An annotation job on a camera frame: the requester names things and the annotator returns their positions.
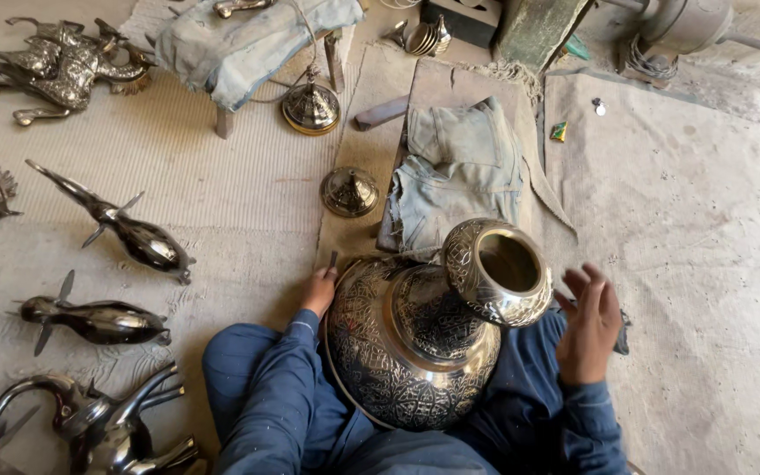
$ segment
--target brass vase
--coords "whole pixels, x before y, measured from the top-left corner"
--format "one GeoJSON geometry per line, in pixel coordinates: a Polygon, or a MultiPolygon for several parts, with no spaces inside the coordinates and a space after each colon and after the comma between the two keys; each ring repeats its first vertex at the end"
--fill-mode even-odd
{"type": "Polygon", "coordinates": [[[341,277],[324,319],[343,392],[375,423],[442,429],[475,405],[500,350],[500,326],[536,322],[552,299],[550,268],[509,223],[465,221],[442,265],[362,259],[341,277]]]}

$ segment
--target person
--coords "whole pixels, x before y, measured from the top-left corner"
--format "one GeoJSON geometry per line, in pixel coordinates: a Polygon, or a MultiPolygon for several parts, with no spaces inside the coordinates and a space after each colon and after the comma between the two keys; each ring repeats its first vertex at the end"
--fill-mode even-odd
{"type": "Polygon", "coordinates": [[[628,473],[606,384],[620,306],[594,265],[563,277],[577,301],[557,292],[538,322],[503,330],[480,404],[445,432],[375,427],[332,386],[317,338],[336,277],[311,277],[282,334],[237,324],[208,343],[216,474],[628,473]]]}

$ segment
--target blue pants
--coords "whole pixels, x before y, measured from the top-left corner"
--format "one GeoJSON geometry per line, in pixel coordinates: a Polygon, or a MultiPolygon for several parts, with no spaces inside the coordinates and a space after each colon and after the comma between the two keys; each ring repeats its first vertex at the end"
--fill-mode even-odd
{"type": "MultiPolygon", "coordinates": [[[[558,416],[563,408],[555,346],[564,329],[564,318],[555,310],[529,327],[505,329],[497,367],[482,401],[448,434],[468,443],[501,472],[553,468],[560,458],[558,416]]],[[[261,356],[278,340],[280,333],[273,329],[237,324],[220,331],[207,345],[202,366],[223,445],[248,399],[248,383],[261,356]]],[[[316,381],[316,415],[301,458],[305,471],[337,464],[381,430],[338,394],[330,380],[328,374],[316,381]]]]}

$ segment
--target stool leg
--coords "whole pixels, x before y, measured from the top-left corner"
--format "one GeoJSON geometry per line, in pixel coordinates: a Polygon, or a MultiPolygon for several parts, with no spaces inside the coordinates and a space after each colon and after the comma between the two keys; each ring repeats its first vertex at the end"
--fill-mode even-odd
{"type": "Polygon", "coordinates": [[[324,37],[324,53],[328,59],[330,71],[330,85],[336,92],[344,90],[344,70],[342,69],[341,51],[339,42],[342,39],[342,28],[334,29],[324,37]]]}
{"type": "Polygon", "coordinates": [[[216,135],[227,140],[233,134],[233,113],[216,106],[216,135]]]}

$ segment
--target sleeve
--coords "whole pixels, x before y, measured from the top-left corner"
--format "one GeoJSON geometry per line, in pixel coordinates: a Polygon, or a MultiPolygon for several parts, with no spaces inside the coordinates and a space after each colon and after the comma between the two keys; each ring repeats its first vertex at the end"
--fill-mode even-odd
{"type": "Polygon", "coordinates": [[[254,374],[248,403],[227,439],[214,473],[299,473],[321,360],[318,317],[300,310],[254,374]]]}
{"type": "Polygon", "coordinates": [[[574,473],[627,474],[621,449],[621,427],[615,420],[605,381],[569,386],[560,381],[564,396],[563,444],[574,473]]]}

